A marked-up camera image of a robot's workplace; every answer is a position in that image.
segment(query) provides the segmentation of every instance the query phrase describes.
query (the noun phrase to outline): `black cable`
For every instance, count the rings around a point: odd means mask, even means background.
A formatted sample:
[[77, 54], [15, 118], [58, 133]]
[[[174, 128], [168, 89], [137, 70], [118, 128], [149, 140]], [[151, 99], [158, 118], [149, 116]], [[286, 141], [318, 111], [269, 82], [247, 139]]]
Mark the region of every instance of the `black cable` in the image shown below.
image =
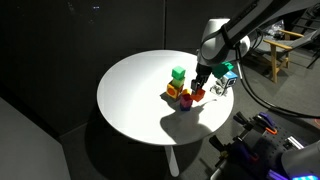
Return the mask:
[[247, 93], [250, 95], [251, 98], [253, 98], [258, 104], [260, 104], [262, 107], [270, 110], [270, 111], [274, 111], [276, 113], [279, 113], [279, 114], [283, 114], [283, 115], [286, 115], [286, 116], [292, 116], [292, 117], [299, 117], [299, 118], [316, 118], [316, 119], [319, 119], [320, 116], [314, 116], [314, 115], [307, 115], [307, 114], [302, 114], [302, 113], [299, 113], [299, 112], [295, 112], [295, 111], [291, 111], [291, 110], [288, 110], [288, 109], [285, 109], [285, 108], [282, 108], [282, 107], [279, 107], [279, 106], [276, 106], [268, 101], [265, 101], [263, 100], [262, 98], [260, 98], [254, 91], [253, 89], [251, 88], [250, 86], [250, 83], [248, 82], [247, 80], [247, 77], [246, 77], [246, 74], [244, 72], [244, 68], [243, 68], [243, 65], [242, 65], [242, 56], [241, 56], [241, 51], [240, 51], [240, 48], [237, 47], [236, 49], [236, 59], [239, 60], [239, 73], [240, 73], [240, 77], [241, 77], [241, 83], [244, 87], [244, 89], [247, 91]]
[[259, 28], [257, 28], [255, 31], [256, 31], [256, 34], [257, 34], [256, 36], [257, 37], [256, 37], [256, 40], [254, 41], [254, 43], [253, 43], [253, 45], [251, 47], [252, 50], [256, 49], [261, 44], [261, 42], [263, 40], [263, 35], [264, 35], [263, 31], [261, 29], [259, 29]]

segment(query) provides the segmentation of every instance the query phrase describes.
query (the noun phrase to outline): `stack of blocks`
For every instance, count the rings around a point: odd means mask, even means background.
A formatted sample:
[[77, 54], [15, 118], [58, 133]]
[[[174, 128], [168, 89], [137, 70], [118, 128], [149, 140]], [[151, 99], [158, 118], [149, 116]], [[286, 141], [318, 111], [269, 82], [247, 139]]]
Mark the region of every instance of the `stack of blocks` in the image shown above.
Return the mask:
[[188, 89], [183, 89], [185, 81], [185, 72], [186, 70], [180, 66], [177, 66], [172, 69], [171, 76], [173, 77], [172, 81], [167, 85], [167, 94], [172, 97], [174, 100], [177, 100], [181, 94], [180, 98], [180, 109], [181, 111], [190, 111], [193, 99], [191, 98], [191, 91]]
[[177, 100], [180, 93], [182, 92], [186, 70], [180, 66], [177, 66], [172, 69], [171, 76], [173, 77], [172, 81], [167, 85], [167, 94], [173, 99]]

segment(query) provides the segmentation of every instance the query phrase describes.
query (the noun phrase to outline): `red block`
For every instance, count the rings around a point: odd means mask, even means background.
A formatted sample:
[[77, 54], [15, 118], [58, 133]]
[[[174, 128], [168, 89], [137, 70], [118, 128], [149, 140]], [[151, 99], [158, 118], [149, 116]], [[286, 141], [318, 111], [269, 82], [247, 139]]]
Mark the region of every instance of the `red block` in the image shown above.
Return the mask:
[[191, 99], [199, 102], [203, 97], [204, 97], [204, 94], [206, 93], [205, 90], [203, 89], [198, 89], [196, 94], [191, 94]]

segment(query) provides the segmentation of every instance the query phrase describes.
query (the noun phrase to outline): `green block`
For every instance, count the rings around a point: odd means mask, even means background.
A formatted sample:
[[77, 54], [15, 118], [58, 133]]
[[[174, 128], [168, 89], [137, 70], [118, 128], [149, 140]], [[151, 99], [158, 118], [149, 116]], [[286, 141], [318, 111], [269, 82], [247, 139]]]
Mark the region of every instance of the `green block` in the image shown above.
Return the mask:
[[222, 76], [224, 76], [227, 72], [231, 71], [233, 69], [233, 65], [229, 62], [223, 62], [212, 69], [212, 74], [217, 79], [220, 79]]
[[184, 78], [184, 74], [186, 73], [186, 70], [183, 69], [182, 67], [180, 66], [177, 66], [175, 68], [172, 69], [172, 74], [171, 76], [174, 78], [174, 79], [177, 79], [177, 80], [182, 80]]
[[172, 84], [174, 87], [176, 87], [176, 88], [180, 88], [180, 87], [184, 84], [184, 80], [185, 80], [185, 79], [186, 79], [185, 77], [182, 78], [182, 80], [177, 80], [177, 79], [173, 78], [171, 84]]

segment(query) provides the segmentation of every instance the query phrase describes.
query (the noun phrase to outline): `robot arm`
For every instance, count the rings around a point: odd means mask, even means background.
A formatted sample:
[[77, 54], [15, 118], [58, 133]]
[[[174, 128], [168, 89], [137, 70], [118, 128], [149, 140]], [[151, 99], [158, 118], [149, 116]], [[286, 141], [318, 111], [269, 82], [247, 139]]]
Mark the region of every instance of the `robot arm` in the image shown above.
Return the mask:
[[247, 34], [275, 17], [306, 9], [318, 0], [254, 0], [232, 19], [208, 21], [198, 51], [197, 77], [191, 88], [196, 91], [207, 82], [213, 69], [224, 61], [235, 60], [235, 48], [244, 55], [250, 48]]

